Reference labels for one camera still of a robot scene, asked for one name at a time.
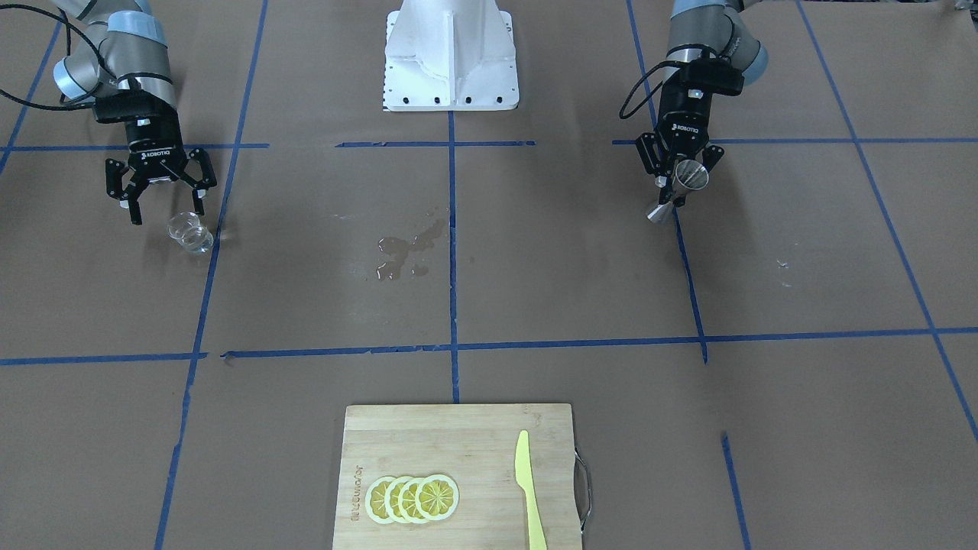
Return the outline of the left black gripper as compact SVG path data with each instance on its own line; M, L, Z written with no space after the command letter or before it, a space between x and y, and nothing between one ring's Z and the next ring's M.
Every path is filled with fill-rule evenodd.
M707 145L708 125L713 95L688 89L677 82L664 84L658 108L658 143L667 154L698 154L675 162L675 207L687 202L687 195L703 190L710 174L724 155L724 148ZM656 178L658 188L665 188L667 175L658 152L656 133L643 133L636 139L636 149L645 171Z

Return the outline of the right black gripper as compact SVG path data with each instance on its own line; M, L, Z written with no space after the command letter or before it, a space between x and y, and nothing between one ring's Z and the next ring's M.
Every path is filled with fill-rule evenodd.
M125 121L128 140L128 166L115 159L105 161L107 195L128 209L131 223L142 225L142 210L138 199L144 192L144 181L176 181L177 172L184 170L184 143L178 115L158 115ZM205 215L207 191L217 184L209 153L195 147L188 153L189 161L198 164L200 178L183 172L182 179L192 189L193 212ZM123 186L123 176L133 170L129 184Z

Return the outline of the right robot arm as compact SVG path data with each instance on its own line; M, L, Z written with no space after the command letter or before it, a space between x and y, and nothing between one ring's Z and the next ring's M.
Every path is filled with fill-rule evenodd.
M147 1L57 1L75 18L86 46L53 67L53 80L71 107L93 109L98 123L123 123L128 160L105 162L107 195L142 223L138 199L150 184L184 181L193 211L205 213L216 185L209 154L184 150L171 79L168 44Z

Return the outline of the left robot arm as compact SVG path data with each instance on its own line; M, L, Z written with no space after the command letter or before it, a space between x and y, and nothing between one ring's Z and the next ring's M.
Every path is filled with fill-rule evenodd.
M636 139L646 173L656 178L658 198L647 212L664 222L692 192L709 184L724 155L711 142L713 97L737 97L767 69L768 52L740 13L751 1L677 1L670 15L669 50L663 70L656 125Z

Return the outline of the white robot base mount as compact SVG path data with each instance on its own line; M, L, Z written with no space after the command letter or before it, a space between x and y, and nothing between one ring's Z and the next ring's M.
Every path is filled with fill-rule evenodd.
M384 111L520 104L513 18L495 1L405 1L387 15L385 31Z

